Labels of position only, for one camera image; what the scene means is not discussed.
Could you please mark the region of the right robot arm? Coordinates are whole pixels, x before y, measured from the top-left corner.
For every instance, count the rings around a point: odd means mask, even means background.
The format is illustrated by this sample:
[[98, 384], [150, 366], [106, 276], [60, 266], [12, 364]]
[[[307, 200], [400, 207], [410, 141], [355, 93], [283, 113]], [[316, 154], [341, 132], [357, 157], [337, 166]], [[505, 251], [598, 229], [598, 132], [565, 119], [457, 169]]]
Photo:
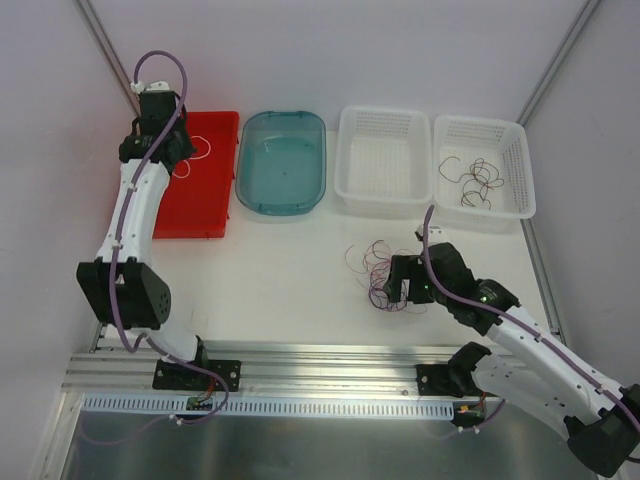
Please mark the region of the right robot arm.
[[476, 342], [447, 363], [418, 369], [417, 381], [440, 395], [496, 395], [545, 423], [589, 470], [611, 478], [639, 446], [639, 387], [599, 372], [544, 331], [500, 283], [477, 279], [450, 243], [420, 255], [394, 255], [382, 288], [391, 302], [437, 303], [523, 364]]

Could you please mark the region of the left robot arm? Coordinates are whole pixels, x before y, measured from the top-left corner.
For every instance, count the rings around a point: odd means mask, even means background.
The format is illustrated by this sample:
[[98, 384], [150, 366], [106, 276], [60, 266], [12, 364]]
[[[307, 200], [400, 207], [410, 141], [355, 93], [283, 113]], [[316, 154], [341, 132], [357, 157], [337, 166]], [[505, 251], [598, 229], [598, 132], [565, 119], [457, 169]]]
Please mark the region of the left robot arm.
[[156, 82], [138, 95], [140, 114], [119, 146], [120, 181], [108, 232], [92, 261], [76, 278], [97, 321], [113, 326], [123, 346], [148, 341], [167, 362], [180, 360], [176, 378], [203, 387], [210, 365], [198, 355], [199, 339], [171, 317], [171, 291], [151, 267], [151, 243], [159, 207], [177, 164], [195, 149], [181, 96]]

